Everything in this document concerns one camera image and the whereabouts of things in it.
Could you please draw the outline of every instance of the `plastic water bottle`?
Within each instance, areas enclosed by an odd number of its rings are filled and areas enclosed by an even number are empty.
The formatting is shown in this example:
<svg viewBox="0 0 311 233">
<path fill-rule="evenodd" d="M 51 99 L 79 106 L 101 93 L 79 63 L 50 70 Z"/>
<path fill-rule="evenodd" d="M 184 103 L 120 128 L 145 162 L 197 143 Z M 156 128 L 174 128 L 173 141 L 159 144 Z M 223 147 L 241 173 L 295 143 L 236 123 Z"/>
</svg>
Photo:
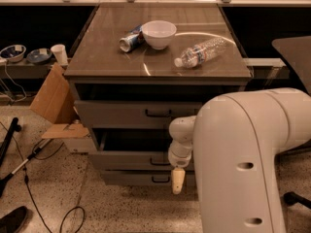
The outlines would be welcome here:
<svg viewBox="0 0 311 233">
<path fill-rule="evenodd" d="M 226 41 L 222 37 L 213 38 L 184 50 L 174 63 L 177 67 L 192 68 L 211 60 L 225 52 Z"/>
</svg>

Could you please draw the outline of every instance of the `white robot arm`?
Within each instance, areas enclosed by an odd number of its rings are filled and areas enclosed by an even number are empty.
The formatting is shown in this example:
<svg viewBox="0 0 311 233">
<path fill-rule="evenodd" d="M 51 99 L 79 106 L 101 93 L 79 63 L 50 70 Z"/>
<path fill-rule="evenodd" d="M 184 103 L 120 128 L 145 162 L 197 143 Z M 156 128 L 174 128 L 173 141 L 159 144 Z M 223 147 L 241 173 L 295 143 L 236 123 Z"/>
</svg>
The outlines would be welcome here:
<svg viewBox="0 0 311 233">
<path fill-rule="evenodd" d="M 280 88 L 218 96 L 199 111 L 193 157 L 203 232 L 286 233 L 275 155 L 311 139 L 311 98 Z"/>
<path fill-rule="evenodd" d="M 178 117 L 169 125 L 169 133 L 173 141 L 168 150 L 168 160 L 174 167 L 172 170 L 172 191 L 182 191 L 185 170 L 192 156 L 192 136 L 196 116 Z"/>
</svg>

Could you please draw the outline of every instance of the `cabinet top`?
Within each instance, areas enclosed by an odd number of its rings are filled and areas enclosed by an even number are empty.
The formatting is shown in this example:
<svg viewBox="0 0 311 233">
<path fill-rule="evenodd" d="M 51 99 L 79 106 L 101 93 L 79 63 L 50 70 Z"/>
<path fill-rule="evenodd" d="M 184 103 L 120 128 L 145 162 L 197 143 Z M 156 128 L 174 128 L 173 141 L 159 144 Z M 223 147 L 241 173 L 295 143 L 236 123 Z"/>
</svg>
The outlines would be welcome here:
<svg viewBox="0 0 311 233">
<path fill-rule="evenodd" d="M 177 34 L 164 50 L 147 43 L 132 52 L 120 49 L 120 38 L 139 24 L 150 20 L 168 20 L 177 26 Z M 177 69 L 174 59 L 182 50 L 213 37 L 227 41 L 221 56 L 193 69 Z M 98 9 L 70 65 L 70 77 L 192 77 L 226 78 L 247 81 L 250 71 L 236 47 L 225 20 L 215 5 L 133 3 L 103 4 Z"/>
</svg>

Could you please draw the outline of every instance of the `cable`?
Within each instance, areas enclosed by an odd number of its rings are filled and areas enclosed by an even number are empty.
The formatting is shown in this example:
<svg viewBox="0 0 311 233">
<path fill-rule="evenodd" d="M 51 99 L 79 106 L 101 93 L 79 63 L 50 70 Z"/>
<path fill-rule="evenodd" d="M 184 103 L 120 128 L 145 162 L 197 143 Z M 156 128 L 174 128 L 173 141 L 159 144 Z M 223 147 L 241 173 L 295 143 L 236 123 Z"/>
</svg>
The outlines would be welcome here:
<svg viewBox="0 0 311 233">
<path fill-rule="evenodd" d="M 64 219 L 61 221 L 60 228 L 59 228 L 59 233 L 61 233 L 61 231 L 62 231 L 62 225 L 63 225 L 65 219 L 68 217 L 68 215 L 69 215 L 71 212 L 73 212 L 73 211 L 75 211 L 75 210 L 78 210 L 78 209 L 81 209 L 81 210 L 82 210 L 82 212 L 83 212 L 83 219 L 82 219 L 82 222 L 81 222 L 81 224 L 79 225 L 78 229 L 75 231 L 75 233 L 77 233 L 77 232 L 81 229 L 82 225 L 84 224 L 84 222 L 85 222 L 85 220 L 86 220 L 86 211 L 85 211 L 85 209 L 82 208 L 81 206 L 76 206 L 76 207 L 74 207 L 73 209 L 71 209 L 71 210 L 65 215 Z"/>
<path fill-rule="evenodd" d="M 4 63 L 4 72 L 6 73 L 6 75 L 7 75 L 8 78 L 12 81 L 12 83 L 13 83 L 14 85 L 16 85 L 16 86 L 18 86 L 19 88 L 21 88 L 22 93 L 23 93 L 23 97 L 22 97 L 22 98 L 20 98 L 20 99 L 18 99 L 18 100 L 15 100 L 15 99 L 12 99 L 11 97 L 9 97 L 10 100 L 11 100 L 12 102 L 19 102 L 19 101 L 22 101 L 22 100 L 26 99 L 26 98 L 27 98 L 27 94 L 26 94 L 24 88 L 23 88 L 20 84 L 16 83 L 16 82 L 12 79 L 12 77 L 9 75 L 7 69 L 8 69 L 8 67 L 7 67 L 7 61 L 6 61 L 6 62 Z"/>
<path fill-rule="evenodd" d="M 0 124 L 3 126 L 3 128 L 4 128 L 6 131 L 8 131 L 8 129 L 4 126 L 4 124 L 3 124 L 1 121 L 0 121 Z M 24 158 L 22 157 L 22 154 L 21 154 L 21 152 L 20 152 L 20 148 L 19 148 L 19 145 L 18 145 L 18 143 L 17 143 L 17 140 L 15 139 L 15 137 L 12 137 L 12 138 L 13 138 L 13 140 L 14 140 L 15 143 L 16 143 L 17 152 L 19 153 L 19 156 L 20 156 L 21 160 L 23 161 Z M 42 141 L 43 141 L 43 140 L 39 141 L 39 142 L 35 145 L 35 147 L 33 148 L 32 152 L 36 149 L 36 147 L 37 147 Z M 61 149 L 62 146 L 63 146 L 63 143 L 62 143 L 62 144 L 60 145 L 60 147 L 58 147 L 58 149 L 57 149 L 53 154 L 51 154 L 50 156 L 45 157 L 45 158 L 41 158 L 41 159 L 37 158 L 37 159 L 38 159 L 38 160 L 46 160 L 46 159 L 51 158 L 51 157 L 54 156 L 57 152 L 59 152 L 59 150 Z M 25 184 L 26 184 L 26 187 L 27 187 L 27 190 L 28 190 L 30 199 L 31 199 L 31 201 L 32 201 L 32 203 L 33 203 L 33 205 L 34 205 L 34 207 L 35 207 L 35 209 L 36 209 L 36 211 L 37 211 L 37 213 L 38 213 L 38 215 L 39 215 L 41 221 L 43 222 L 43 224 L 45 225 L 45 227 L 48 229 L 48 231 L 49 231 L 50 233 L 52 233 L 52 231 L 49 229 L 49 227 L 47 226 L 46 222 L 44 221 L 44 219 L 43 219 L 43 217 L 42 217 L 42 215 L 41 215 L 41 213 L 40 213 L 40 211 L 39 211 L 39 209 L 38 209 L 38 206 L 37 206 L 37 204 L 36 204 L 36 202 L 35 202 L 35 200 L 34 200 L 34 198 L 33 198 L 33 195 L 32 195 L 32 193 L 31 193 L 31 190 L 30 190 L 30 187 L 29 187 L 29 176 L 28 176 L 28 174 L 27 174 L 27 168 L 26 168 L 25 165 L 24 165 L 23 171 L 24 171 L 24 182 L 25 182 Z M 85 222 L 85 220 L 86 220 L 86 211 L 85 211 L 85 209 L 84 209 L 83 207 L 81 207 L 81 206 L 76 206 L 76 207 L 72 208 L 72 209 L 65 215 L 65 217 L 63 218 L 63 220 L 61 221 L 60 228 L 59 228 L 59 233 L 61 233 L 63 223 L 64 223 L 65 219 L 68 217 L 68 215 L 69 215 L 70 213 L 72 213 L 73 211 L 79 210 L 79 209 L 82 210 L 82 212 L 83 212 L 83 218 L 82 218 L 81 224 L 79 225 L 78 229 L 77 229 L 74 233 L 78 233 L 78 232 L 80 231 L 80 229 L 82 228 L 82 226 L 83 226 L 83 224 L 84 224 L 84 222 Z"/>
<path fill-rule="evenodd" d="M 34 150 L 37 149 L 38 145 L 41 144 L 42 141 L 44 141 L 44 139 L 40 140 L 40 141 L 34 146 L 34 148 L 32 149 L 32 152 L 34 152 Z M 62 144 L 58 147 L 58 149 L 57 149 L 54 153 L 52 153 L 51 155 L 49 155 L 48 157 L 38 158 L 38 157 L 35 156 L 34 158 L 37 159 L 37 160 L 47 160 L 47 159 L 50 159 L 51 157 L 53 157 L 54 155 L 56 155 L 56 154 L 60 151 L 60 149 L 63 147 L 63 145 L 64 145 L 64 143 L 62 143 Z"/>
</svg>

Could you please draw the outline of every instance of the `cardboard box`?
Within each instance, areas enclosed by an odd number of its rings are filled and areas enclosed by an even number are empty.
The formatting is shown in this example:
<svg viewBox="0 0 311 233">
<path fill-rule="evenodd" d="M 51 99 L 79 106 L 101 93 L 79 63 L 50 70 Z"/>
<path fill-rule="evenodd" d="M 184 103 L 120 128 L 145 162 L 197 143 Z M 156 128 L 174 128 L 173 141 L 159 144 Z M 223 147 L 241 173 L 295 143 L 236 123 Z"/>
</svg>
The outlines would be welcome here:
<svg viewBox="0 0 311 233">
<path fill-rule="evenodd" d="M 62 139 L 70 152 L 92 152 L 96 146 L 87 128 L 80 123 L 54 124 L 42 136 L 43 139 Z"/>
<path fill-rule="evenodd" d="M 51 123 L 72 123 L 78 118 L 74 98 L 63 73 L 63 68 L 54 63 L 30 105 L 30 110 Z"/>
<path fill-rule="evenodd" d="M 80 123 L 73 123 L 78 116 L 69 83 L 63 73 L 62 67 L 55 63 L 30 105 L 33 112 L 53 123 L 42 138 L 63 139 L 71 152 L 96 151 L 88 129 Z"/>
</svg>

